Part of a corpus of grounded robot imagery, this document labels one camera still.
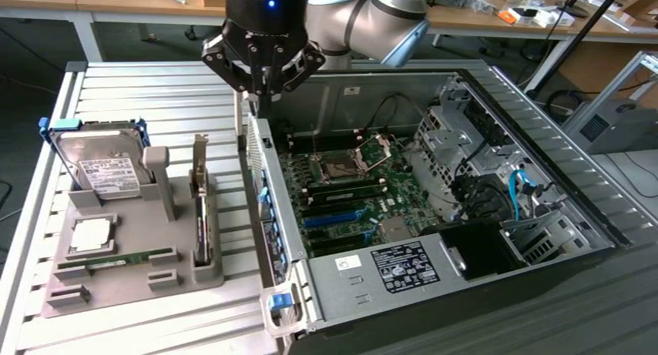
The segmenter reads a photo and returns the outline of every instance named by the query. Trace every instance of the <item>hard drive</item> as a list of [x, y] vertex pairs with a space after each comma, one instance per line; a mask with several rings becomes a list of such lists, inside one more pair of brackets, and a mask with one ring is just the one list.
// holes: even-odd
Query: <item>hard drive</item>
[[76, 187], [93, 189], [100, 199], [138, 196], [140, 185], [153, 182], [141, 161], [149, 145], [142, 120], [82, 123], [61, 119], [48, 129], [46, 140]]

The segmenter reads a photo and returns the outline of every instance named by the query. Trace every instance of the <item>motherboard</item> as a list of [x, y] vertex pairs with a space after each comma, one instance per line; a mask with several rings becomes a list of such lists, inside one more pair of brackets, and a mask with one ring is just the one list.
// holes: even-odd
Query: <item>motherboard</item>
[[391, 135], [288, 141], [280, 166], [310, 257], [415, 237], [441, 222]]

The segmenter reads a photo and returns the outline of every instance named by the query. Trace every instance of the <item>green circuit board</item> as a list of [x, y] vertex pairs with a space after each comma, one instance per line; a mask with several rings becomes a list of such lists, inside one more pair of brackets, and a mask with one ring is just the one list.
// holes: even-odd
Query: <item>green circuit board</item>
[[[353, 149], [280, 155], [301, 240], [312, 257], [392, 242], [384, 232], [387, 221], [403, 219], [403, 235], [408, 233], [408, 238], [441, 222], [423, 197], [401, 147], [392, 140], [388, 143], [391, 156], [368, 172], [353, 165]], [[360, 154], [367, 165], [385, 157], [377, 140], [364, 143]], [[339, 221], [341, 216], [349, 217], [353, 213], [359, 213], [356, 220], [306, 225], [316, 220]]]

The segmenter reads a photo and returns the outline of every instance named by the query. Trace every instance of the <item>warning label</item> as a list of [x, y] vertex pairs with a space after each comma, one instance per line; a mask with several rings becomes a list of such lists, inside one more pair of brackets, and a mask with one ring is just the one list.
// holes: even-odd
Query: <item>warning label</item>
[[96, 193], [117, 193], [140, 189], [129, 158], [80, 160], [80, 166]]
[[420, 242], [372, 251], [372, 259], [389, 293], [399, 293], [439, 281]]

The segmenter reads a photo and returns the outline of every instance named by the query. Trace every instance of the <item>floor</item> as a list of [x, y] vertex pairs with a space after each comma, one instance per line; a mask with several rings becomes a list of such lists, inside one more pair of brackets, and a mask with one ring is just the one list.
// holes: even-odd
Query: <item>floor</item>
[[[68, 22], [21, 21], [0, 19], [0, 28], [9, 32], [57, 69], [64, 69], [68, 61], [84, 60], [82, 49]], [[149, 25], [149, 33], [158, 38], [157, 42], [142, 42], [138, 39], [133, 24], [96, 23], [100, 47], [105, 53], [105, 61], [181, 61], [198, 59], [200, 46], [204, 38], [218, 33], [217, 27], [196, 27], [198, 40], [189, 41], [184, 36], [184, 25]], [[480, 54], [483, 42], [475, 37], [447, 37], [441, 39], [440, 48], [432, 48], [431, 36], [425, 37], [413, 59], [484, 59], [496, 65], [516, 81], [523, 73], [524, 79], [535, 70], [535, 63], [519, 55], [521, 40], [509, 40], [504, 49], [505, 55], [493, 58]], [[49, 116], [56, 96], [44, 90], [32, 89], [13, 82], [6, 77], [40, 86], [48, 90], [58, 89], [61, 72], [40, 61], [14, 41], [0, 33], [0, 96], [2, 97], [2, 120], [0, 121], [0, 180], [13, 185], [13, 191], [0, 210], [0, 218], [22, 206], [24, 195], [29, 188], [32, 168], [36, 163], [42, 141], [37, 134], [37, 122]], [[543, 91], [545, 96], [555, 89], [571, 88], [569, 83], [556, 76]], [[5, 186], [0, 185], [0, 195]], [[10, 245], [18, 216], [0, 222], [0, 262]]]

